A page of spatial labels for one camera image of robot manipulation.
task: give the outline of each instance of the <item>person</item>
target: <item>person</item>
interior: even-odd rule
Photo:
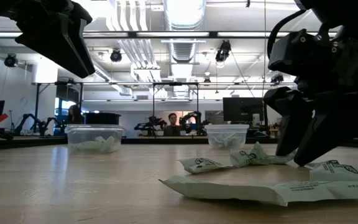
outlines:
[[[83,117],[81,115],[81,110],[77,105],[72,105],[68,109],[68,116],[67,116],[67,124],[82,124]]]
[[[171,113],[168,115],[168,119],[171,125],[164,128],[164,136],[180,136],[181,128],[177,126],[177,115]]]

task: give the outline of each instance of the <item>fluorescent light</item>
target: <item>fluorescent light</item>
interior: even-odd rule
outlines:
[[[117,85],[153,85],[153,83],[146,83],[146,82],[132,82],[132,83],[125,83],[125,82],[117,82]]]
[[[224,62],[216,62],[216,68],[223,68]]]
[[[84,32],[84,38],[128,37],[127,32]]]
[[[234,85],[234,83],[198,83],[199,85]]]
[[[138,37],[207,37],[209,32],[138,32]]]
[[[161,40],[161,43],[163,43],[163,44],[175,44],[175,43],[179,43],[179,44],[196,44],[196,43],[205,44],[206,41],[205,40],[180,40],[180,39],[175,39],[175,40]]]
[[[277,37],[285,37],[289,32],[279,32]],[[317,35],[316,32],[308,32],[310,35]],[[329,32],[329,37],[335,37],[336,32]],[[218,37],[265,37],[270,36],[270,32],[218,32]]]
[[[84,82],[84,85],[109,85],[110,83],[107,82]]]
[[[189,100],[165,100],[165,102],[189,102]]]
[[[22,35],[22,32],[0,32],[0,38],[16,38]]]
[[[83,100],[83,102],[107,102],[107,100]]]

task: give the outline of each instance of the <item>man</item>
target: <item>man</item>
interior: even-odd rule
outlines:
[[[177,126],[177,115],[171,113],[168,115],[168,119],[171,125],[164,128],[164,136],[180,136],[181,128]]]

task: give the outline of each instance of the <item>cable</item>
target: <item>cable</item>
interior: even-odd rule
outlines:
[[[2,96],[4,96],[4,93],[5,93],[5,83],[6,83],[6,77],[7,77],[7,67],[6,67],[6,72],[5,72],[4,83],[2,84],[2,90],[1,90],[1,94],[2,94]]]
[[[265,95],[265,82],[266,82],[266,31],[267,31],[267,22],[266,22],[266,0],[265,0],[265,53],[264,53],[264,73],[262,75],[263,84],[262,84],[262,98]]]
[[[290,22],[291,20],[295,19],[296,17],[302,15],[303,13],[305,13],[307,10],[299,10],[298,12],[284,18],[283,20],[281,20],[278,24],[276,24],[276,26],[273,28],[273,30],[270,33],[270,36],[268,37],[268,41],[267,41],[267,56],[270,59],[270,54],[272,53],[272,49],[273,49],[273,44],[276,41],[277,38],[277,34],[280,31],[280,29],[287,23]]]
[[[236,60],[236,57],[235,57],[235,56],[234,56],[234,54],[233,54],[233,51],[232,51],[232,50],[230,50],[230,52],[231,52],[231,55],[233,55],[233,59],[234,59],[234,61],[235,61],[236,65],[237,65],[237,68],[238,68],[238,69],[239,69],[239,71],[240,71],[241,77],[244,79],[244,82],[245,82],[245,83],[246,83],[246,85],[247,85],[248,90],[251,92],[252,97],[254,97],[254,98],[255,98],[255,96],[254,96],[254,94],[253,94],[253,92],[252,92],[251,88],[249,87],[249,85],[248,85],[248,83],[247,83],[246,78],[244,78],[244,76],[243,76],[243,74],[242,74],[242,72],[241,72],[241,68],[240,68],[239,64],[237,63],[237,60]]]

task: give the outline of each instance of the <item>wall-mounted camera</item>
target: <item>wall-mounted camera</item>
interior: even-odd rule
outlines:
[[[281,73],[276,73],[274,75],[272,75],[272,79],[270,81],[271,83],[273,83],[272,86],[277,86],[279,85],[281,82],[284,82],[284,76]]]
[[[112,50],[112,54],[110,56],[110,59],[112,62],[120,62],[122,59],[122,55],[120,53],[120,49],[114,49]]]
[[[9,68],[17,67],[19,61],[16,58],[16,54],[8,54],[5,58],[4,64]]]
[[[231,51],[231,44],[228,40],[223,40],[221,47],[219,48],[215,60],[218,68],[223,68],[224,61],[229,57],[229,52]]]

